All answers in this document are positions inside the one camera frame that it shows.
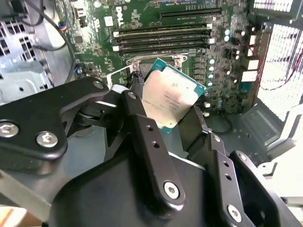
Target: motherboard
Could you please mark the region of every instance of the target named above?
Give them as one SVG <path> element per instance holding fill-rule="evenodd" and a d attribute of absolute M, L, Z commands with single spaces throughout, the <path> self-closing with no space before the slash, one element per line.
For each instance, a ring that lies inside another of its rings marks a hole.
<path fill-rule="evenodd" d="M 126 84 L 157 58 L 205 85 L 210 110 L 236 113 L 249 92 L 239 72 L 249 35 L 246 0 L 66 0 L 77 78 Z"/>

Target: screw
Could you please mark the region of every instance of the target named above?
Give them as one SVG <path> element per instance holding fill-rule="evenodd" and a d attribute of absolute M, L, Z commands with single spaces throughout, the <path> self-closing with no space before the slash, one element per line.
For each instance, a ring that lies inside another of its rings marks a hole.
<path fill-rule="evenodd" d="M 245 155 L 243 155 L 243 154 L 241 154 L 241 153 L 239 153 L 239 157 L 243 160 L 243 161 L 246 161 L 246 157 L 245 157 Z"/>
<path fill-rule="evenodd" d="M 102 89 L 103 85 L 99 82 L 99 81 L 94 81 L 93 84 L 95 85 L 95 87 Z"/>
<path fill-rule="evenodd" d="M 174 200 L 179 197 L 179 190 L 177 186 L 172 182 L 166 182 L 164 184 L 164 191 L 170 198 Z"/>
<path fill-rule="evenodd" d="M 133 92 L 128 92 L 128 95 L 133 98 L 133 99 L 136 99 L 136 95 L 133 93 Z"/>
<path fill-rule="evenodd" d="M 45 148 L 52 148 L 56 146 L 58 143 L 58 138 L 55 134 L 49 132 L 49 131 L 43 131 L 39 133 L 39 135 L 36 138 L 37 143 Z"/>
<path fill-rule="evenodd" d="M 220 142 L 220 138 L 217 136 L 217 135 L 214 135 L 214 139 L 217 141 L 217 142 Z"/>
<path fill-rule="evenodd" d="M 82 73 L 83 73 L 83 69 L 82 69 L 82 68 L 78 68 L 78 69 L 77 69 L 77 73 L 78 73 L 78 74 L 82 74 Z"/>
<path fill-rule="evenodd" d="M 230 216 L 238 223 L 242 222 L 242 217 L 237 208 L 232 205 L 228 205 L 227 207 L 228 213 Z"/>
<path fill-rule="evenodd" d="M 0 123 L 0 137 L 13 137 L 16 136 L 19 132 L 19 128 L 17 125 L 10 122 L 1 122 Z"/>

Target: red wire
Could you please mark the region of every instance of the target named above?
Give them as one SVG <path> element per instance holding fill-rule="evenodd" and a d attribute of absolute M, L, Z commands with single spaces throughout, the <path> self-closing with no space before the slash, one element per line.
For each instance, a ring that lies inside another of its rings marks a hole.
<path fill-rule="evenodd" d="M 261 87 L 261 86 L 260 86 L 260 87 L 261 87 L 263 90 L 265 90 L 265 91 L 272 91 L 272 90 L 276 90 L 276 89 L 278 89 L 278 88 L 284 86 L 284 85 L 285 85 L 286 83 L 288 83 L 288 82 L 290 81 L 290 79 L 293 77 L 294 72 L 296 72 L 296 71 L 298 70 L 299 65 L 300 65 L 300 61 L 302 60 L 302 56 L 303 56 L 303 49 L 301 50 L 301 53 L 299 54 L 299 56 L 298 56 L 298 58 L 297 58 L 297 61 L 296 61 L 295 65 L 294 65 L 294 68 L 293 68 L 292 73 L 290 74 L 289 78 L 287 78 L 287 79 L 285 80 L 284 84 L 282 84 L 282 85 L 280 85 L 280 86 L 278 86 L 278 87 L 272 88 L 272 89 L 263 88 L 263 87 Z"/>

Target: black cable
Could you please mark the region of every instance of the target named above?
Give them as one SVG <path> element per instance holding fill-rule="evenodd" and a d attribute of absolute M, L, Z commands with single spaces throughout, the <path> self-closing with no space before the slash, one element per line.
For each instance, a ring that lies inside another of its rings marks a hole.
<path fill-rule="evenodd" d="M 64 35 L 64 33 L 58 28 L 58 26 L 52 21 L 52 19 L 50 19 L 43 11 L 41 11 L 38 7 L 36 7 L 34 5 L 34 3 L 32 3 L 30 0 L 23 0 L 23 1 L 25 1 L 37 13 L 41 14 L 54 28 L 56 28 L 57 31 L 59 32 L 59 34 L 61 35 L 62 39 L 65 41 L 65 44 L 68 47 L 68 50 L 69 50 L 70 55 L 71 55 L 71 60 L 72 60 L 71 69 L 70 69 L 69 74 L 67 76 L 67 79 L 64 83 L 69 82 L 71 80 L 72 75 L 74 75 L 74 68 L 75 68 L 75 65 L 76 65 L 76 55 L 74 53 L 74 50 L 72 49 L 71 43 L 68 41 L 68 39 Z"/>
<path fill-rule="evenodd" d="M 40 0 L 40 10 L 41 10 L 41 11 L 44 10 L 43 7 L 44 7 L 44 6 L 43 6 L 43 0 Z M 38 26 L 38 25 L 42 24 L 43 19 L 44 19 L 44 17 L 43 17 L 41 14 L 39 14 L 39 18 L 38 18 L 37 22 L 34 23 L 34 24 L 30 24 L 30 23 L 28 23 L 28 22 L 26 22 L 26 21 L 24 21 L 24 20 L 22 20 L 22 19 L 20 19 L 20 21 L 21 21 L 23 24 L 27 25 L 27 26 L 35 27 L 35 26 Z"/>
<path fill-rule="evenodd" d="M 62 0 L 62 3 L 63 3 L 64 15 L 65 15 L 65 19 L 64 19 L 64 21 L 62 22 L 62 24 L 64 24 L 64 25 L 67 26 L 67 23 L 68 23 L 67 7 L 66 7 L 66 4 L 65 4 L 64 0 Z M 50 52 L 53 52 L 53 51 L 61 50 L 61 49 L 63 49 L 65 46 L 66 46 L 66 43 L 64 43 L 62 46 L 59 46 L 59 47 L 56 47 L 56 48 L 52 48 L 52 49 L 49 49 L 49 48 L 43 47 L 43 46 L 36 46 L 36 45 L 34 45 L 33 48 L 38 49 L 38 50 L 41 50 L 41 51 L 50 51 Z"/>
<path fill-rule="evenodd" d="M 64 1 L 64 0 L 61 0 L 61 2 L 62 2 L 62 4 L 63 4 L 64 20 L 63 20 L 63 21 L 60 21 L 60 23 L 62 23 L 62 24 L 64 24 L 64 25 L 67 26 L 67 23 L 68 23 L 67 7 L 66 7 L 66 4 L 65 4 L 65 1 Z M 56 10 L 58 11 L 56 0 L 54 1 L 54 4 L 55 4 L 55 7 L 56 7 Z"/>
<path fill-rule="evenodd" d="M 225 131 L 212 131 L 213 133 L 218 134 L 218 135 L 220 135 L 220 134 L 221 135 L 227 134 L 227 133 L 229 133 L 233 129 L 232 122 L 227 118 L 227 116 L 224 113 L 221 114 L 221 117 L 228 123 L 229 127 Z"/>
<path fill-rule="evenodd" d="M 50 52 L 53 52 L 53 51 L 61 50 L 61 49 L 63 49 L 65 46 L 66 46 L 66 43 L 64 43 L 62 46 L 59 46 L 59 47 L 56 47 L 56 48 L 53 48 L 53 49 L 49 49 L 49 48 L 43 47 L 43 46 L 36 46 L 36 45 L 33 45 L 33 48 L 38 49 L 38 50 L 41 50 L 41 51 L 50 51 Z"/>

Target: chip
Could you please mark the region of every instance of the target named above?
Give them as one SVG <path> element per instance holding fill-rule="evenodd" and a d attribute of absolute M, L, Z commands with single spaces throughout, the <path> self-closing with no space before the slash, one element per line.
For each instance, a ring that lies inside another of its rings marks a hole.
<path fill-rule="evenodd" d="M 82 36 L 75 36 L 75 43 L 77 43 L 77 44 L 82 44 L 82 43 L 83 43 L 83 38 L 82 38 Z"/>

